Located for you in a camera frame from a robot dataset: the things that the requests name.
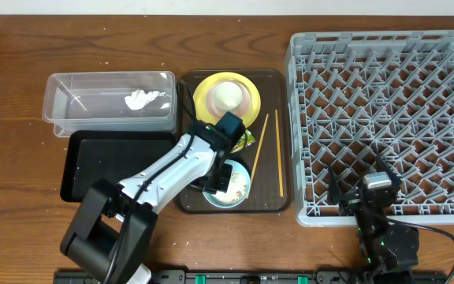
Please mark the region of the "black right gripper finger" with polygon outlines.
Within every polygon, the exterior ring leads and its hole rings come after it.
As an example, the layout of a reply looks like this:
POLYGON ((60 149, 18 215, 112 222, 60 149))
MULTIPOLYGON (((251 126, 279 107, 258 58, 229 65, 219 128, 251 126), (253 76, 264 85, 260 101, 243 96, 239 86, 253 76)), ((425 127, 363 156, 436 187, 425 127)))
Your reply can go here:
POLYGON ((341 201, 341 191, 337 182, 337 176, 333 172, 333 168, 329 166, 327 168, 329 174, 329 188, 328 188, 328 196, 327 196, 327 203, 336 205, 341 201))
POLYGON ((401 179, 391 170, 390 166, 379 155, 376 156, 376 169, 378 172, 385 172, 388 175, 393 188, 400 188, 401 179))

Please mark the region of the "light blue bowl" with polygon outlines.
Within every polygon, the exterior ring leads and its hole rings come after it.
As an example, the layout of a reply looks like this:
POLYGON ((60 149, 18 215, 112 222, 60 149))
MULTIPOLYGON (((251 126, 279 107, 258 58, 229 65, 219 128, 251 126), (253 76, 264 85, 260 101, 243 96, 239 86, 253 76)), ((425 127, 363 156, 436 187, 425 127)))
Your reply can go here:
POLYGON ((246 167, 237 161, 228 159, 224 165, 232 167, 227 192, 203 192, 203 196, 215 207, 226 209, 241 204, 247 198, 251 189, 251 177, 246 167))

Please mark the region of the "wooden chopstick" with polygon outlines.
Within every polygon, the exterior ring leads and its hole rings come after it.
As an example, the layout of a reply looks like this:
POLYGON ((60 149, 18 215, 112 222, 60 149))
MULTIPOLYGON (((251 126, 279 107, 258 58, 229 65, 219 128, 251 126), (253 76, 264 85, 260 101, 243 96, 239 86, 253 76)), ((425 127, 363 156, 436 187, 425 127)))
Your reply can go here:
POLYGON ((282 169, 282 158, 281 158, 281 136, 279 129, 279 117, 278 111, 274 110, 275 115, 275 131, 276 131, 276 145, 277 145, 277 168, 278 168, 278 182, 279 182, 279 195, 281 198, 285 196, 283 186, 283 169, 282 169))
POLYGON ((265 117, 265 120, 264 120, 264 124, 263 124, 263 127, 262 127, 262 132, 261 132, 261 135, 259 137, 260 139, 259 139, 257 151, 255 153, 254 164, 253 164, 253 167, 252 167, 252 170, 251 170, 251 187, 250 187, 250 192, 247 195, 247 199, 249 199, 249 194, 251 193, 251 191, 252 191, 252 189, 254 187, 255 173, 256 173, 256 170, 257 170, 258 163, 259 163, 259 156, 260 156, 260 152, 262 150, 263 141, 264 141, 264 138, 265 138, 265 135, 266 135, 266 128, 267 128, 268 120, 269 120, 269 114, 266 114, 266 117, 265 117))

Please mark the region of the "white paper cup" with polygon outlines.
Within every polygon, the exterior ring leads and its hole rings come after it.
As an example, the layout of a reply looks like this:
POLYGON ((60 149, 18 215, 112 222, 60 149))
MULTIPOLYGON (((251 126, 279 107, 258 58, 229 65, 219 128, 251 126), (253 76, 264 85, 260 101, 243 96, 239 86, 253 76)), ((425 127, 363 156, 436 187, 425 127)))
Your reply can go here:
POLYGON ((232 81, 221 82, 213 90, 214 105, 221 110, 237 108, 242 99, 243 91, 238 84, 232 81))

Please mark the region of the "white tissue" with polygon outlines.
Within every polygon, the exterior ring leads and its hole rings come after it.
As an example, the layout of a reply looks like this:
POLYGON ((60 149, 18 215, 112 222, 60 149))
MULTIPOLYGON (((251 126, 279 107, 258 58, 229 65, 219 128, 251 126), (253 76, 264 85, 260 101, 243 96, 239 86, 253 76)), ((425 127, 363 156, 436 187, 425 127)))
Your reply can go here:
POLYGON ((142 110, 146 105, 163 96, 166 96, 165 92, 145 92, 137 89, 131 95, 125 96, 125 104, 130 110, 142 110))

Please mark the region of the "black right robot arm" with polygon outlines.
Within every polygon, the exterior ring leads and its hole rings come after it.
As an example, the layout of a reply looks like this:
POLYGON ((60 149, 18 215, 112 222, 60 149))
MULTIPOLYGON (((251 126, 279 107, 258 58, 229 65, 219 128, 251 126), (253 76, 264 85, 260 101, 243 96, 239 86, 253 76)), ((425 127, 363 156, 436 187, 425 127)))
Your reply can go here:
POLYGON ((359 246, 369 265, 355 273, 357 283, 414 283, 411 268, 419 263, 419 231, 390 222, 385 209, 395 203, 401 179, 376 158, 376 171, 363 176, 355 189, 343 193, 336 174, 328 168, 327 202, 352 215, 358 226, 359 246))

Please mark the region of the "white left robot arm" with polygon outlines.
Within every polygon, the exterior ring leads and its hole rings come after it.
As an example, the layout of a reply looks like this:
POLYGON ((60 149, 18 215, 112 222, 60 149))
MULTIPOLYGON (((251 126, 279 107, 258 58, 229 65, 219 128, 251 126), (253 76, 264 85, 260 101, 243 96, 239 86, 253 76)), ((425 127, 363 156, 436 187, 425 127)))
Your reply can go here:
POLYGON ((191 182, 221 167, 243 136, 239 122, 196 122, 159 160, 113 184, 86 191, 60 251, 103 283, 148 283, 143 263, 160 211, 191 182))

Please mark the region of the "grey dishwasher rack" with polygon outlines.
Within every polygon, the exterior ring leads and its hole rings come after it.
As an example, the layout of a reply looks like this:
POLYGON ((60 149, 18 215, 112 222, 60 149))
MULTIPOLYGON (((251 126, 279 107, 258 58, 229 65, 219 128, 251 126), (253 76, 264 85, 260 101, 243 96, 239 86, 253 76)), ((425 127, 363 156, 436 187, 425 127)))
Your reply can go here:
POLYGON ((383 159, 401 178, 388 213, 454 225, 454 30, 301 32, 285 55, 296 221, 352 226, 327 200, 383 159))

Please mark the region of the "brown serving tray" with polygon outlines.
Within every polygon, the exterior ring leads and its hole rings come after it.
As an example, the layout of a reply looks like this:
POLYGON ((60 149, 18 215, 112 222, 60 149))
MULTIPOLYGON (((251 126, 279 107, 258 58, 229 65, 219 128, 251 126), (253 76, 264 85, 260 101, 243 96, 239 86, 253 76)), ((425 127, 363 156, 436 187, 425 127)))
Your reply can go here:
POLYGON ((252 125, 248 127, 255 136, 253 145, 233 155, 233 159, 251 172, 259 137, 266 114, 269 120, 259 163, 255 173, 254 187, 249 199, 232 208, 219 208, 210 204, 200 191, 185 189, 177 197, 177 206, 189 214, 250 214, 278 213, 285 210, 292 202, 292 169, 291 169, 291 139, 288 137, 288 105, 283 75, 274 69, 238 69, 237 73, 251 80, 261 95, 261 110, 252 125), (279 195, 277 145, 274 110, 278 111, 279 129, 281 136, 281 158, 283 171, 283 186, 285 196, 279 195))

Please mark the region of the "pink bowl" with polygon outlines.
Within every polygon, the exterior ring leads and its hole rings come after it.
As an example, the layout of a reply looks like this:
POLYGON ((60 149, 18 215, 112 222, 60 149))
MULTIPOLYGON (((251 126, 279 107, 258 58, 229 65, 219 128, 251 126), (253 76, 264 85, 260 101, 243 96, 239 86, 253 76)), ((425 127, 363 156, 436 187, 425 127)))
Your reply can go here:
POLYGON ((207 104, 207 110, 209 111, 209 113, 212 114, 216 118, 222 117, 226 112, 231 112, 238 117, 242 117, 243 115, 245 115, 247 113, 247 109, 250 105, 250 96, 249 96, 247 89, 241 83, 233 81, 233 80, 224 80, 224 81, 215 83, 212 87, 210 87, 210 89, 207 91, 206 104, 207 104), (214 105, 213 90, 219 83, 225 82, 225 81, 232 81, 233 83, 238 84, 240 86, 241 90, 243 91, 242 102, 240 103, 240 105, 237 108, 235 108, 233 110, 221 110, 220 108, 218 108, 214 105))

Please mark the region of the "black tray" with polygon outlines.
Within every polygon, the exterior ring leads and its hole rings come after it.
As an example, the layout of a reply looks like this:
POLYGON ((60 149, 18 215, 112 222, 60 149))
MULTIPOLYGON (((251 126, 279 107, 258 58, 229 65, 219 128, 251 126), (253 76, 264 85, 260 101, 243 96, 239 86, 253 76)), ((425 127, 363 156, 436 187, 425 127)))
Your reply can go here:
POLYGON ((80 202, 100 179, 115 184, 149 167, 176 144, 168 132, 80 130, 69 138, 61 199, 80 202))

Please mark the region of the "clear plastic bin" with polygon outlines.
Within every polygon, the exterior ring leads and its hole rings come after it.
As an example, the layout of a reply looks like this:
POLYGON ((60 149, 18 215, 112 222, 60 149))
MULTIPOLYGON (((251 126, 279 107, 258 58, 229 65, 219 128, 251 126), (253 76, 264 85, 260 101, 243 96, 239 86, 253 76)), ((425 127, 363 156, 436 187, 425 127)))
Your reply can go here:
POLYGON ((172 133, 177 126, 175 76, 170 71, 55 73, 47 81, 42 118, 59 137, 80 130, 172 133), (137 89, 166 96, 130 110, 125 96, 137 89))

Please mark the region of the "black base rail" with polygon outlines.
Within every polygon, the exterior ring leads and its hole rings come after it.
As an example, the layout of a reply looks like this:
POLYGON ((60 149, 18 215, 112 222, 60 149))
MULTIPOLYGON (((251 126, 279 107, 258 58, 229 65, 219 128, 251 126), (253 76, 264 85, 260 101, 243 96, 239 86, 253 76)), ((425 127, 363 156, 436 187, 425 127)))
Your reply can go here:
POLYGON ((341 283, 445 283, 447 276, 442 273, 391 273, 369 279, 347 271, 316 271, 307 273, 223 273, 185 272, 164 270, 154 272, 150 284, 341 284, 341 283))

